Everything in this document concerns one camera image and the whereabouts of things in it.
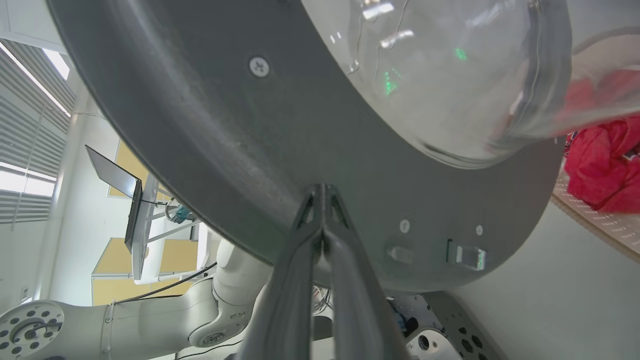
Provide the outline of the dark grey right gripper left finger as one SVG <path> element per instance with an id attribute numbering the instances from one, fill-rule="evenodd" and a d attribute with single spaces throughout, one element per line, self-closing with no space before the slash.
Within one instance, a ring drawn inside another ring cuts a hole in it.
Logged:
<path id="1" fill-rule="evenodd" d="M 240 360 L 308 360 L 313 329 L 314 266 L 322 253 L 322 187 L 307 191 L 274 263 Z"/>

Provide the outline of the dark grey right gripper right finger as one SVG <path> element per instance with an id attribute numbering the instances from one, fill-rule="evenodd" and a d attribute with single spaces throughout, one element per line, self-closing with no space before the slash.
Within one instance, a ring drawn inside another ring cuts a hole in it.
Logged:
<path id="1" fill-rule="evenodd" d="M 338 360 L 409 360 L 402 333 L 338 189 L 322 186 Z"/>

